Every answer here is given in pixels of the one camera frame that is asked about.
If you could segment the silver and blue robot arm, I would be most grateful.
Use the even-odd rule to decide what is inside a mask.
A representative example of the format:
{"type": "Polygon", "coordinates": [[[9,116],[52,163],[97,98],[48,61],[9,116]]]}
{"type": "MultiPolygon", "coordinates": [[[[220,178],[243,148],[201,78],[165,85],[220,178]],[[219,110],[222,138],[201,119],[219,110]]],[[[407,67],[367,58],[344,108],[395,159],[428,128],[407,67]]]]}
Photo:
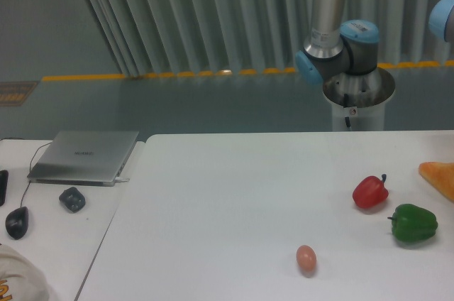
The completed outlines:
{"type": "Polygon", "coordinates": [[[340,73],[367,75],[380,60],[420,60],[436,50],[434,39],[453,42],[453,0],[312,0],[295,65],[308,83],[322,84],[340,73]]]}

